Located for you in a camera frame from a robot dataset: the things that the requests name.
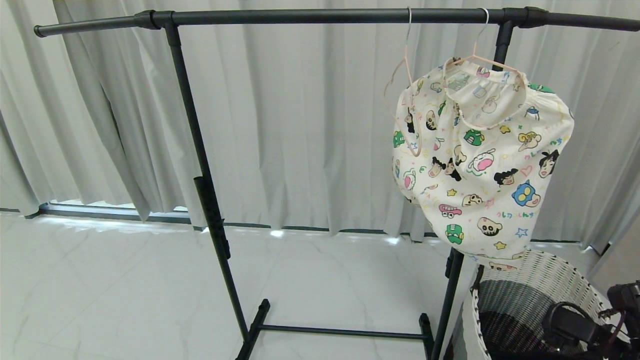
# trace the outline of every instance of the white garment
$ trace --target white garment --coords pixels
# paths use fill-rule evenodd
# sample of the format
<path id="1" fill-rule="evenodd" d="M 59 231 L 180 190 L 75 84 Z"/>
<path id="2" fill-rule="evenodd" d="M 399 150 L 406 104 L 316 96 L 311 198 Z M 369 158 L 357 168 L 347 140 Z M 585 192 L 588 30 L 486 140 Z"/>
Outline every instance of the white garment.
<path id="1" fill-rule="evenodd" d="M 515 268 L 573 116 L 525 74 L 453 61 L 402 92 L 394 177 L 439 238 L 480 264 Z"/>

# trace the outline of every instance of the empty hanger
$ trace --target empty hanger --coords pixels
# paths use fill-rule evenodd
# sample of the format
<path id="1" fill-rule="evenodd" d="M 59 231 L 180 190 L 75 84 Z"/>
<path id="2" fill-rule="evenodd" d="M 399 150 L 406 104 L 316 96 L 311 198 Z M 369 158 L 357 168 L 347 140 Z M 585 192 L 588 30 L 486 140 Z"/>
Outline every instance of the empty hanger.
<path id="1" fill-rule="evenodd" d="M 464 61 L 467 61 L 467 60 L 471 60 L 471 59 L 478 59 L 478 60 L 484 61 L 486 63 L 490 63 L 490 64 L 496 65 L 498 67 L 502 67 L 503 69 L 511 70 L 511 71 L 514 71 L 514 72 L 518 72 L 513 67 L 509 67 L 509 66 L 507 66 L 505 64 L 501 64 L 499 62 L 496 62 L 496 61 L 493 61 L 493 60 L 489 60 L 489 59 L 486 59 L 486 58 L 483 58 L 481 56 L 476 55 L 476 48 L 477 48 L 477 45 L 478 45 L 478 39 L 480 39 L 480 35 L 482 35 L 482 32 L 484 31 L 484 29 L 486 29 L 487 25 L 489 25 L 489 10 L 487 10 L 485 8 L 482 8 L 482 10 L 484 10 L 484 12 L 486 12 L 486 22 L 484 23 L 484 27 L 482 28 L 482 30 L 480 30 L 480 32 L 478 33 L 478 36 L 476 37 L 476 42 L 474 43 L 474 52 L 473 52 L 473 54 L 471 54 L 471 56 L 467 56 L 466 58 L 462 58 L 462 59 L 456 60 L 456 61 L 450 63 L 449 65 L 455 65 L 455 64 L 458 64 L 458 63 L 461 63 L 461 62 L 464 62 Z"/>
<path id="2" fill-rule="evenodd" d="M 407 54 L 408 54 L 408 48 L 409 48 L 409 33 L 411 32 L 411 23 L 412 23 L 412 13 L 411 13 L 411 7 L 407 6 L 407 9 L 409 10 L 409 28 L 406 31 L 406 39 L 405 39 L 405 43 L 404 43 L 404 58 L 402 59 L 402 61 L 400 61 L 400 63 L 396 66 L 396 69 L 394 70 L 393 74 L 391 74 L 391 80 L 389 80 L 389 82 L 387 83 L 387 85 L 385 86 L 385 91 L 383 93 L 383 98 L 385 101 L 385 106 L 387 107 L 387 110 L 389 111 L 389 113 L 391 114 L 391 116 L 394 118 L 394 121 L 396 122 L 396 124 L 398 125 L 398 129 L 400 130 L 400 132 L 403 135 L 404 138 L 404 143 L 407 145 L 407 147 L 409 147 L 409 151 L 411 151 L 411 153 L 413 154 L 413 156 L 418 157 L 420 156 L 420 152 L 422 152 L 422 131 L 420 130 L 420 125 L 419 125 L 419 120 L 420 119 L 416 119 L 414 117 L 414 114 L 412 113 L 413 111 L 413 89 L 411 89 L 411 86 L 413 85 L 413 78 L 411 77 L 411 70 L 409 69 L 409 61 L 407 60 Z M 391 85 L 394 82 L 394 76 L 396 76 L 396 72 L 398 71 L 398 69 L 400 69 L 400 66 L 402 66 L 402 64 L 406 65 L 406 74 L 409 77 L 409 103 L 406 106 L 406 115 L 404 116 L 404 118 L 402 120 L 404 120 L 405 123 L 407 124 L 411 124 L 414 128 L 415 134 L 416 134 L 416 141 L 417 141 L 417 152 L 413 151 L 413 147 L 411 145 L 411 142 L 409 141 L 409 139 L 407 139 L 407 136 L 404 134 L 404 131 L 402 131 L 403 128 L 403 124 L 401 122 L 401 119 L 399 117 L 396 116 L 396 114 L 393 113 L 393 111 L 391 111 L 391 108 L 389 108 L 389 104 L 387 103 L 387 88 L 389 87 L 389 85 Z"/>

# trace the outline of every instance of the black metal clothes rack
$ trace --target black metal clothes rack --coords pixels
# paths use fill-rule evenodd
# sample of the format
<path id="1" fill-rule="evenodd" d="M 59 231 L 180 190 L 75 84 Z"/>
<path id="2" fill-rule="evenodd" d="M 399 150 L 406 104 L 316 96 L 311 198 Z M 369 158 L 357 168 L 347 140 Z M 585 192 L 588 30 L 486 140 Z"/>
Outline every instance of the black metal clothes rack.
<path id="1" fill-rule="evenodd" d="M 444 343 L 444 336 L 451 315 L 451 308 L 460 277 L 463 255 L 452 249 L 447 259 L 445 276 L 449 278 L 445 293 L 444 304 L 440 323 L 438 324 L 436 337 L 431 333 L 431 324 L 427 314 L 419 316 L 418 325 L 420 334 L 403 334 L 397 332 L 358 331 L 344 329 L 320 329 L 314 327 L 297 327 L 270 325 L 265 319 L 271 307 L 268 299 L 263 299 L 258 307 L 257 314 L 249 328 L 244 320 L 244 315 L 238 299 L 236 286 L 229 268 L 228 260 L 231 258 L 229 243 L 223 228 L 223 219 L 216 198 L 216 191 L 205 153 L 205 147 L 198 124 L 187 69 L 182 55 L 180 44 L 179 26 L 185 25 L 211 25 L 211 24 L 329 24 L 329 23 L 408 23 L 407 9 L 313 9 L 313 10 L 233 10 L 233 11 L 204 11 L 204 12 L 173 12 L 147 10 L 132 16 L 115 17 L 108 19 L 88 20 L 55 24 L 48 26 L 36 25 L 33 31 L 39 37 L 59 35 L 65 33 L 78 33 L 82 31 L 95 31 L 118 28 L 146 28 L 164 29 L 169 43 L 173 64 L 180 85 L 180 92 L 187 119 L 191 129 L 191 136 L 198 156 L 198 162 L 202 176 L 194 179 L 200 203 L 204 211 L 205 219 L 213 245 L 220 262 L 220 268 L 227 286 L 229 297 L 236 314 L 238 326 L 243 337 L 243 346 L 236 360 L 247 360 L 251 356 L 253 346 L 261 331 L 289 331 L 306 332 L 314 334 L 333 334 L 349 336 L 370 336 L 378 338 L 396 338 L 420 340 L 424 344 L 427 359 L 438 360 Z M 412 9 L 412 22 L 416 23 L 485 23 L 487 14 L 483 9 Z M 590 15 L 574 15 L 567 13 L 550 13 L 539 8 L 503 8 L 488 10 L 488 22 L 500 26 L 494 60 L 504 63 L 507 49 L 511 41 L 511 35 L 515 27 L 535 28 L 545 25 L 575 26 L 582 28 L 613 29 L 623 31 L 640 31 L 640 20 L 619 19 L 612 17 L 600 17 Z M 502 68 L 493 66 L 493 70 L 501 71 Z"/>

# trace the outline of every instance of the white woven basket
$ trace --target white woven basket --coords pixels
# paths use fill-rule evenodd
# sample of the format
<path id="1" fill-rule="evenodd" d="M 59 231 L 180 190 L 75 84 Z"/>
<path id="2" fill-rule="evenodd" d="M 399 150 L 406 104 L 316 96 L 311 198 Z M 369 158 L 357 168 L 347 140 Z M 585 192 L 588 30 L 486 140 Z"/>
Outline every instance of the white woven basket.
<path id="1" fill-rule="evenodd" d="M 555 255 L 528 250 L 517 270 L 485 268 L 479 290 L 472 290 L 463 304 L 467 359 L 490 360 L 487 348 L 515 353 L 550 350 L 541 341 L 541 323 L 548 307 L 562 301 L 573 302 L 604 323 L 598 319 L 604 310 L 600 295 L 575 267 Z"/>

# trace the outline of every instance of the hanger hook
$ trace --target hanger hook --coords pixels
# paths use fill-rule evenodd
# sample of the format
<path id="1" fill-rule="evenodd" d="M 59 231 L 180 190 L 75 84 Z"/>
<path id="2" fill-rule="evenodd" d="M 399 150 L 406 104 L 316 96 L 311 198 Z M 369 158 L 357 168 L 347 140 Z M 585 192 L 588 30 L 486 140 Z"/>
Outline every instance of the hanger hook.
<path id="1" fill-rule="evenodd" d="M 489 10 L 487 10 L 486 8 L 481 8 L 482 10 L 484 10 L 484 12 L 486 12 L 486 21 L 484 22 L 484 27 L 482 28 L 482 30 L 480 30 L 480 32 L 478 33 L 478 36 L 476 37 L 476 44 L 478 43 L 478 40 L 480 40 L 480 35 L 482 35 L 484 29 L 486 29 L 487 25 L 489 25 Z"/>
<path id="2" fill-rule="evenodd" d="M 411 23 L 412 23 L 412 13 L 411 13 L 411 6 L 407 6 L 406 7 L 409 10 L 409 28 L 406 30 L 406 45 L 409 45 L 409 33 L 411 33 Z"/>

